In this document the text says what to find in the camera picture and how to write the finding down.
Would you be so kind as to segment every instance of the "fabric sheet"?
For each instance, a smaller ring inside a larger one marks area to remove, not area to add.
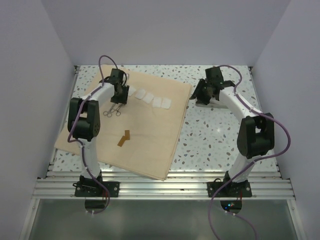
[[[112,67],[102,66],[104,76],[108,76]],[[121,115],[106,117],[104,111],[112,106],[110,101],[100,107],[101,128],[96,141],[97,157],[100,162],[117,166],[128,171],[164,180],[169,172],[192,86],[176,80],[148,75],[123,69],[130,74],[128,85],[136,89],[145,89],[154,96],[171,100],[170,109],[154,108],[134,94],[128,97],[127,104],[120,108]],[[85,94],[91,92],[101,80],[100,73],[92,80]],[[130,130],[130,140],[122,147],[117,146],[125,130]],[[76,143],[68,143],[67,125],[61,131],[55,147],[80,155]]]

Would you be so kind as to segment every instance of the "gray floor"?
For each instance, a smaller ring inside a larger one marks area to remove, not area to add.
[[[226,215],[215,201],[211,216],[223,240],[253,240],[250,226]],[[111,200],[92,217],[83,200],[41,200],[31,240],[206,240],[215,239],[208,224],[209,201]],[[295,240],[285,200],[247,200],[240,214],[256,227],[261,240]]]

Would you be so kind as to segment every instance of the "surgical scissors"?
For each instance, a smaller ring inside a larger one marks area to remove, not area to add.
[[[121,115],[121,112],[120,112],[119,110],[120,110],[120,108],[123,106],[123,104],[120,104],[117,108],[114,108],[115,105],[116,105],[116,104],[114,103],[114,104],[112,105],[112,107],[109,109],[109,111],[104,111],[104,112],[103,112],[103,115],[104,115],[104,116],[107,116],[108,118],[111,118],[112,115],[113,115],[113,113],[116,112],[115,115],[116,115],[117,117],[119,117],[119,116]]]

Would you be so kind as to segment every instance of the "terrazzo surface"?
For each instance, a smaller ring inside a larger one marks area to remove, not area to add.
[[[212,65],[122,65],[121,67],[190,83],[194,89],[199,79],[205,78],[205,69],[212,67]],[[253,106],[259,108],[248,67],[234,67],[243,76],[243,81],[237,89],[238,92]],[[98,70],[97,65],[82,65],[80,67],[72,97],[84,95]],[[222,74],[225,81],[231,80],[236,83],[239,80],[238,74],[231,68],[222,68]],[[195,100],[190,100],[170,170],[176,172],[225,172],[229,170],[239,153],[237,149],[239,127],[239,122],[230,110],[198,107],[195,105]],[[54,161],[53,171],[75,172],[81,170],[80,157],[69,152],[57,150]],[[103,171],[126,172],[122,168],[103,162],[99,164]],[[277,172],[275,158],[258,162],[252,171]]]

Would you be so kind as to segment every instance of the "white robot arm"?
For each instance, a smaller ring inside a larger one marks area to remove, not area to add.
[[[240,129],[237,138],[239,154],[229,171],[226,172],[223,182],[214,182],[208,185],[209,196],[222,184],[235,177],[243,171],[252,161],[274,148],[274,122],[256,113],[261,113],[254,108],[243,96],[234,93],[235,84],[232,81],[224,81],[219,67],[211,67],[205,70],[206,79],[200,79],[190,99],[197,99],[197,106],[207,105],[212,98],[224,104],[240,122]],[[239,98],[249,106],[244,106]],[[246,169],[242,174],[232,180],[219,197],[238,197],[239,193],[245,193],[244,197],[251,197],[251,188],[248,176],[254,165]]]
[[[67,123],[68,142],[78,143],[82,159],[80,179],[73,184],[76,187],[74,194],[76,197],[101,197],[103,190],[107,191],[106,189],[111,188],[112,184],[119,189],[118,182],[103,182],[96,145],[100,131],[99,106],[109,99],[114,104],[126,104],[129,92],[127,80],[128,76],[124,71],[114,68],[110,76],[100,81],[89,94],[81,98],[73,97],[70,100]],[[113,195],[111,190],[109,192],[111,194],[109,197],[118,196],[117,193]]]

